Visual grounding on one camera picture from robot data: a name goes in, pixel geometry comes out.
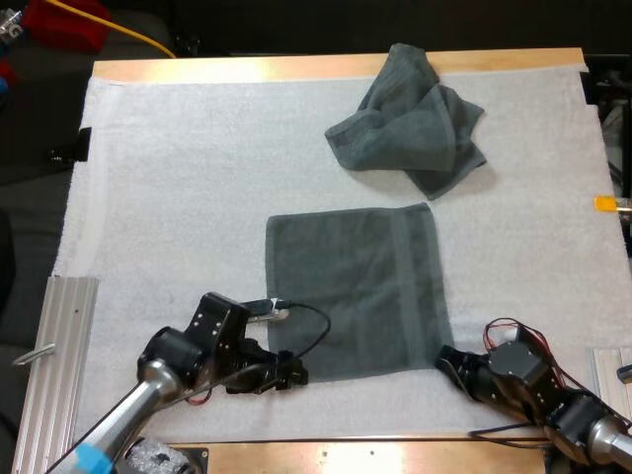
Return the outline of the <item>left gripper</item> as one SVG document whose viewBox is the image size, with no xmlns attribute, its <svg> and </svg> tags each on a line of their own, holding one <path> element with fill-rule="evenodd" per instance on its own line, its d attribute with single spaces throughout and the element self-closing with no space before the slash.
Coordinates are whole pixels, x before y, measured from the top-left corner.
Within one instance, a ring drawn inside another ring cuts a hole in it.
<svg viewBox="0 0 632 474">
<path fill-rule="evenodd" d="M 270 354 L 246 336 L 250 311 L 218 293 L 205 294 L 185 330 L 200 356 L 184 379 L 189 389 L 223 379 L 228 394 L 289 390 L 309 382 L 308 370 L 291 351 Z"/>
</svg>

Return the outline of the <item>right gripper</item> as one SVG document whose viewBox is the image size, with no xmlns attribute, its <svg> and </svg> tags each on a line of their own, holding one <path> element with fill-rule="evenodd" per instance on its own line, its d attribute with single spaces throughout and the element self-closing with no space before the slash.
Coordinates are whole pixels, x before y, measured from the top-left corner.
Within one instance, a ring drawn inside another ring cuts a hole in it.
<svg viewBox="0 0 632 474">
<path fill-rule="evenodd" d="M 543 346 L 525 328 L 484 355 L 443 345 L 434 367 L 470 399 L 524 420 L 543 420 L 552 406 L 554 372 Z"/>
</svg>

